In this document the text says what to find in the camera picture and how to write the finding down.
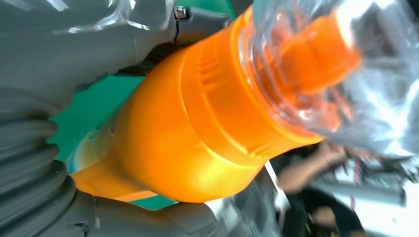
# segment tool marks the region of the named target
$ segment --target gray machine part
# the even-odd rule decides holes
[[[146,7],[133,7],[135,14],[166,11],[165,0],[141,3]],[[107,0],[65,4],[62,10],[49,1],[0,2],[0,236],[225,236],[204,204],[153,212],[93,197],[78,191],[65,165],[54,160],[59,149],[46,140],[57,127],[48,118],[66,109],[79,88],[141,63],[178,32],[174,15],[166,29],[121,21],[64,32],[112,14]]]

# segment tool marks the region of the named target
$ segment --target green surface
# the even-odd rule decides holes
[[[226,0],[178,0],[177,4],[223,12],[234,17],[230,1]],[[69,108],[52,118],[58,124],[58,132],[50,140],[60,147],[57,159],[65,160],[80,140],[123,104],[143,79],[108,77],[89,90],[76,94]],[[133,203],[148,209],[159,209],[173,202],[163,197],[152,197]]]

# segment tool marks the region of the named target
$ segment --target plastic wrap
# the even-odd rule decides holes
[[[274,120],[388,157],[419,153],[419,39],[403,0],[256,0],[253,23]]]
[[[164,30],[174,0],[2,0],[0,32],[19,31],[76,34],[129,25]]]

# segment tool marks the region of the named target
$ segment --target machine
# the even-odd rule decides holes
[[[237,208],[243,206],[243,195],[247,199],[254,189],[265,194],[252,201],[255,205],[266,204],[266,210],[273,213],[276,202],[281,202],[274,179],[267,179],[265,164],[270,157],[323,137],[396,157],[417,153],[412,142],[417,115],[411,112],[417,99],[418,39],[404,2],[362,1],[354,12],[343,10],[353,9],[356,1],[317,2],[259,1],[230,24],[223,15],[175,6],[171,0],[1,1],[0,236],[237,236],[234,231],[250,237],[276,236],[280,233],[271,230],[280,229],[280,223],[261,226],[254,212]],[[243,47],[240,52],[238,47],[229,47],[250,45],[254,47]],[[240,65],[243,55],[244,68]],[[187,62],[190,69],[182,64]],[[205,99],[202,91],[194,90],[198,68],[193,62],[201,63],[199,73],[208,79],[200,82],[208,92]],[[188,94],[182,96],[189,97],[187,115],[195,116],[192,126],[175,100],[178,91],[170,88],[170,83],[178,86],[178,81],[165,77],[173,72],[180,73],[177,77],[187,87],[182,92]],[[148,76],[149,82],[120,114],[132,115],[133,108],[139,109],[132,105],[143,101],[141,97],[166,93],[166,98],[173,99],[169,101],[173,113],[163,113],[167,101],[154,97],[159,104],[155,111],[140,103],[143,112],[136,116],[119,114],[115,134],[122,130],[127,136],[117,139],[116,152],[150,155],[164,149],[159,139],[169,146],[167,141],[184,135],[183,139],[196,143],[197,153],[191,144],[179,147],[178,156],[184,160],[177,160],[182,165],[176,167],[181,169],[170,171],[177,175],[188,171],[178,179],[181,182],[168,179],[172,174],[163,173],[162,178],[153,170],[156,164],[165,169],[174,164],[164,163],[169,159],[163,150],[152,162],[145,161],[149,158],[145,156],[125,159],[124,169],[129,172],[119,174],[130,177],[112,195],[94,187],[100,176],[84,176],[96,179],[84,186],[76,183],[84,192],[76,189],[65,165],[54,160],[58,148],[46,139],[54,135],[56,125],[47,119],[63,111],[76,91],[109,74]],[[245,87],[247,79],[254,90]],[[216,95],[232,100],[210,97],[217,88],[212,84],[215,81],[228,82]],[[383,111],[388,116],[376,117]],[[147,115],[146,120],[156,120],[150,126],[153,129],[163,124],[161,116],[167,116],[165,121],[174,130],[176,125],[185,126],[173,133],[178,137],[166,137],[159,129],[147,132],[147,140],[141,130],[148,128],[144,124],[128,127],[141,113]],[[403,123],[395,122],[396,113]],[[196,125],[200,136],[189,140]],[[354,133],[356,127],[364,128],[363,132]],[[132,131],[141,134],[141,142],[150,141],[151,149],[139,151],[127,145],[133,142],[129,140]],[[270,140],[276,143],[265,143]],[[172,145],[167,151],[175,148]],[[199,164],[197,158],[206,163]],[[189,176],[196,175],[192,168],[205,172],[206,165],[215,165],[211,171],[218,167],[221,176]],[[143,173],[136,172],[139,167]],[[230,179],[223,183],[220,177]],[[133,180],[141,182],[130,186]],[[261,185],[260,180],[270,185]],[[139,190],[183,203],[152,212],[114,200],[129,199]]]

